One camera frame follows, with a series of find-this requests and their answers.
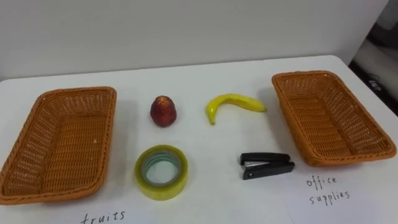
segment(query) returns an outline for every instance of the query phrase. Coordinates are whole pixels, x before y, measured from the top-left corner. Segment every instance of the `yellow banana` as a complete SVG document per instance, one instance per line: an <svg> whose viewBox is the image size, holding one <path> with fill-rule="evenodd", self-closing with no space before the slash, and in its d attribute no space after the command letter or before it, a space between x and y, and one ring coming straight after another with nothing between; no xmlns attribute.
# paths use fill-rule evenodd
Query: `yellow banana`
<svg viewBox="0 0 398 224"><path fill-rule="evenodd" d="M210 124L214 125L216 123L215 116L217 109L220 105L229 103L236 106L240 106L244 109L255 111L255 112L263 112L266 111L266 107L261 103L261 101L256 100L254 98L243 96L234 93L228 93L225 95L217 96L212 99L206 106L207 117L209 119Z"/></svg>

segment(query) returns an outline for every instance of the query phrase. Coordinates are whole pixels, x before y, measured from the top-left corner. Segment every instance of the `orange wicker basket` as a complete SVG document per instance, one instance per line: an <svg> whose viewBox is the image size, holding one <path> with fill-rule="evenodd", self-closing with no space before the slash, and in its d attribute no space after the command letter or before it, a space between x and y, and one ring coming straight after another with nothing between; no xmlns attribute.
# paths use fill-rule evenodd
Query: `orange wicker basket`
<svg viewBox="0 0 398 224"><path fill-rule="evenodd" d="M394 157L397 150L363 105L328 71L272 77L295 145L310 166Z"/></svg>
<svg viewBox="0 0 398 224"><path fill-rule="evenodd" d="M54 90L39 96L0 173L0 204L81 198L105 180L116 91Z"/></svg>

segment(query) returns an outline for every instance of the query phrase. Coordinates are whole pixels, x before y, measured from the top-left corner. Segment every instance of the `tabletop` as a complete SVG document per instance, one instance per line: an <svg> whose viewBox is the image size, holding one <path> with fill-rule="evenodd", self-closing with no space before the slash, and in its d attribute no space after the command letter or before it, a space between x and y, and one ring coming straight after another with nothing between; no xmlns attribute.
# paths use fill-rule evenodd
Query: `tabletop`
<svg viewBox="0 0 398 224"><path fill-rule="evenodd" d="M53 77L21 78L0 83L0 164L25 122L36 98L45 91L81 86L111 86L118 93L108 177L93 196L57 203L0 206L0 219L29 223L281 223L294 222L283 196L281 176L242 180L238 157L243 152L289 153L296 168L288 175L322 170L365 183L382 215L378 223L394 223L398 202L398 157L360 166L312 168L297 152L271 77L280 72L329 70L337 74L398 143L398 118L337 57L318 56L152 68ZM232 105L220 108L216 125L205 114L218 95L239 93L260 99L266 113ZM159 128L149 116L158 95L173 99L178 118ZM133 180L134 163L146 149L170 144L181 149L189 163L188 182L177 197L158 202L141 194ZM115 220L115 213L124 212Z"/></svg>

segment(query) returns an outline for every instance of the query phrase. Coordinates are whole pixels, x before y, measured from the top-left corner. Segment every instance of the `background wall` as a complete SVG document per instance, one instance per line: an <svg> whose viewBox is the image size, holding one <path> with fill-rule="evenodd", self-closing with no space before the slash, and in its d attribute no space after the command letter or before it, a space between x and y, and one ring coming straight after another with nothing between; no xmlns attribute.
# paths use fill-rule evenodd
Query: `background wall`
<svg viewBox="0 0 398 224"><path fill-rule="evenodd" d="M0 79L334 54L387 0L1 0Z"/></svg>

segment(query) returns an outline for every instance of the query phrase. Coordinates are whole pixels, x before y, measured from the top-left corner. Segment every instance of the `adhesive tape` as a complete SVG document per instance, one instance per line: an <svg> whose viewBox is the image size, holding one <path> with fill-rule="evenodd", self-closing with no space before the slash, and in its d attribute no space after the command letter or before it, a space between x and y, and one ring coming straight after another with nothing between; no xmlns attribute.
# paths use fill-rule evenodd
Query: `adhesive tape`
<svg viewBox="0 0 398 224"><path fill-rule="evenodd" d="M155 183L147 178L147 172L154 164L167 161L174 164L177 174L166 183ZM181 150L173 146L158 145L143 152L136 162L134 176L141 192L154 200L168 200L177 196L188 179L188 161Z"/></svg>

